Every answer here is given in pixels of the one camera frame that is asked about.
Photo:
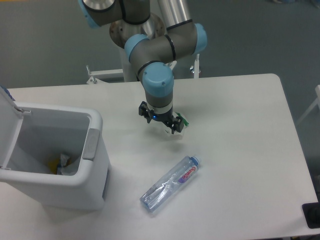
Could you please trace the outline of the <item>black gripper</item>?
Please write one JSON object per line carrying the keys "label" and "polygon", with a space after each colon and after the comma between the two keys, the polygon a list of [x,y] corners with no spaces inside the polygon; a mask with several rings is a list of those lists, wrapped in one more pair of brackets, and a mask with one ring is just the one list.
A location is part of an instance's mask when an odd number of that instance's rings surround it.
{"label": "black gripper", "polygon": [[154,107],[142,101],[138,107],[138,114],[146,119],[149,124],[151,120],[162,122],[170,128],[170,133],[181,133],[184,128],[184,119],[181,116],[173,116],[173,104],[170,103],[164,107]]}

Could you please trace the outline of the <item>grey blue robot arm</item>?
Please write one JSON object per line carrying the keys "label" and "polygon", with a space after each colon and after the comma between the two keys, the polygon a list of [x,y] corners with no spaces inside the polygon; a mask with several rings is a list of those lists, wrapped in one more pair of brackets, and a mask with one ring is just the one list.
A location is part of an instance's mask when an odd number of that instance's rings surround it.
{"label": "grey blue robot arm", "polygon": [[199,54],[208,44],[207,33],[192,20],[187,1],[158,1],[166,28],[160,31],[155,29],[149,0],[80,0],[78,4],[92,28],[121,24],[125,55],[145,91],[138,114],[148,123],[161,122],[173,134],[181,133],[185,124],[173,112],[174,75],[168,64]]}

